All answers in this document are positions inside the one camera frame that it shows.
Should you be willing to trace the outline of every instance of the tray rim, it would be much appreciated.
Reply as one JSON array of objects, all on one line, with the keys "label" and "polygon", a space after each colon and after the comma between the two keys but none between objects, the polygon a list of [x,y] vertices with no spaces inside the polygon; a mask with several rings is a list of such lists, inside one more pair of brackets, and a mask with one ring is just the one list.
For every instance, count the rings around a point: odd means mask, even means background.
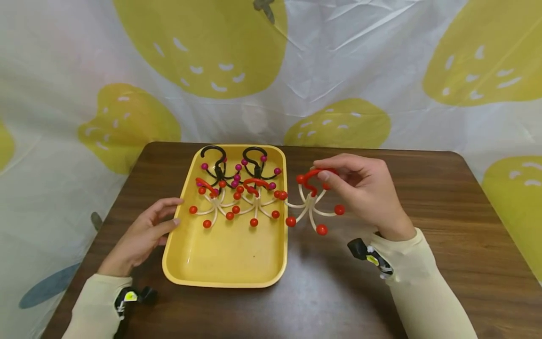
[{"label": "tray rim", "polygon": [[[288,176],[287,176],[287,169],[286,169],[286,155],[284,154],[284,152],[282,152],[282,150],[280,148],[278,148],[276,146],[272,146],[272,145],[257,145],[257,144],[256,145],[249,145],[249,144],[209,144],[209,145],[216,145],[216,146],[220,146],[220,147],[239,147],[239,148],[247,148],[247,147],[251,147],[251,146],[257,146],[257,147],[261,147],[261,148],[264,148],[264,149],[265,148],[268,148],[268,149],[271,148],[271,149],[276,150],[282,157],[282,175],[283,175],[284,182],[285,182],[285,189],[286,190],[288,189],[288,187],[287,187],[288,186]],[[204,149],[205,147],[207,147],[209,145],[201,147],[194,154],[194,156],[192,158],[192,162],[190,164],[190,168],[188,169],[188,174],[186,175],[186,178],[184,180],[185,183],[186,183],[186,179],[189,178],[192,175],[195,160],[199,156],[199,153],[201,152],[202,149]],[[183,184],[183,190],[180,193],[180,198],[181,199],[183,199],[183,197],[184,197],[186,188],[187,188],[187,185]],[[177,209],[175,210],[175,217],[174,218],[178,217],[178,215],[180,213],[180,209],[181,209],[181,205],[177,206]],[[284,215],[287,216],[288,215],[288,206],[285,205],[284,209],[285,209],[284,210]],[[171,272],[167,269],[167,265],[166,265],[167,255],[168,255],[170,247],[171,247],[171,237],[168,237],[167,243],[166,243],[165,248],[164,248],[164,254],[162,255],[162,271],[164,272],[166,278],[169,281],[171,281],[174,284],[184,285],[184,286],[216,287],[216,288],[229,288],[229,289],[260,289],[260,288],[272,286],[272,285],[276,284],[276,282],[278,282],[279,279],[282,277],[282,275],[284,274],[284,272],[286,270],[286,265],[288,263],[288,228],[287,228],[286,224],[282,225],[282,229],[283,229],[283,235],[284,235],[284,242],[283,242],[283,249],[282,249],[282,252],[284,253],[284,255],[283,255],[283,260],[282,260],[282,266],[281,266],[280,270],[278,271],[277,275],[275,277],[273,277],[272,279],[266,281],[266,282],[263,282],[263,283],[220,283],[220,282],[198,282],[198,281],[195,281],[195,280],[178,279],[174,275],[171,274]]]}]

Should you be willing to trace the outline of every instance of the cream sleeve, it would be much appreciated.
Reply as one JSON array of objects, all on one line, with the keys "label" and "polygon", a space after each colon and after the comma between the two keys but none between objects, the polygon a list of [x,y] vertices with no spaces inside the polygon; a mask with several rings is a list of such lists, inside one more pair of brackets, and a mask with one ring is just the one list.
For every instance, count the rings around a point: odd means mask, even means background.
[{"label": "cream sleeve", "polygon": [[373,234],[370,245],[393,269],[385,281],[409,338],[477,338],[420,229],[408,241],[389,241]]},{"label": "cream sleeve", "polygon": [[72,320],[63,339],[113,338],[120,318],[115,311],[115,299],[120,291],[132,285],[132,278],[90,277],[72,310]]}]

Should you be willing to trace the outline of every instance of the white backdrop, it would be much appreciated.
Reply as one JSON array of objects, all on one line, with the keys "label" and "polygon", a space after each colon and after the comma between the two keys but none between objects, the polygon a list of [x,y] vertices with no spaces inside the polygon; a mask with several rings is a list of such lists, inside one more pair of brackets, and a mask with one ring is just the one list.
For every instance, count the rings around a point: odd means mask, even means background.
[{"label": "white backdrop", "polygon": [[542,280],[539,1],[252,2],[0,5],[2,337],[40,335],[152,140],[456,151]]}]

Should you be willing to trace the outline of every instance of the right hand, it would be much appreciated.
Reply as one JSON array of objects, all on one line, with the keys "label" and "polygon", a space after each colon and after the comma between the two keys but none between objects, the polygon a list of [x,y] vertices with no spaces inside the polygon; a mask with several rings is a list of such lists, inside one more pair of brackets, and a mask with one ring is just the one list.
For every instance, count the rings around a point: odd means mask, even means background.
[{"label": "right hand", "polygon": [[391,241],[410,240],[416,230],[407,216],[383,160],[353,154],[339,154],[316,160],[316,168],[333,168],[318,173],[361,219],[378,228],[382,237]]}]

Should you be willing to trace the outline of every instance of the yellow lemon print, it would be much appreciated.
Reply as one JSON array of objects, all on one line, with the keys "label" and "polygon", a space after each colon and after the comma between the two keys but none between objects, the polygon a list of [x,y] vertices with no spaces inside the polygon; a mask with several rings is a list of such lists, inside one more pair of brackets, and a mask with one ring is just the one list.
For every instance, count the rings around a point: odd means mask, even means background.
[{"label": "yellow lemon print", "polygon": [[9,163],[15,153],[15,141],[0,120],[0,171]]},{"label": "yellow lemon print", "polygon": [[542,156],[497,161],[482,188],[521,254],[542,281]]},{"label": "yellow lemon print", "polygon": [[441,38],[423,89],[447,105],[542,97],[542,1],[470,0]]},{"label": "yellow lemon print", "polygon": [[290,127],[284,144],[378,148],[391,130],[390,117],[372,103],[345,99],[327,106]]},{"label": "yellow lemon print", "polygon": [[113,0],[135,48],[162,76],[199,97],[266,89],[287,42],[284,0]]},{"label": "yellow lemon print", "polygon": [[98,111],[79,126],[79,140],[106,167],[128,174],[152,141],[180,141],[180,126],[155,97],[129,84],[109,84],[98,93]]}]

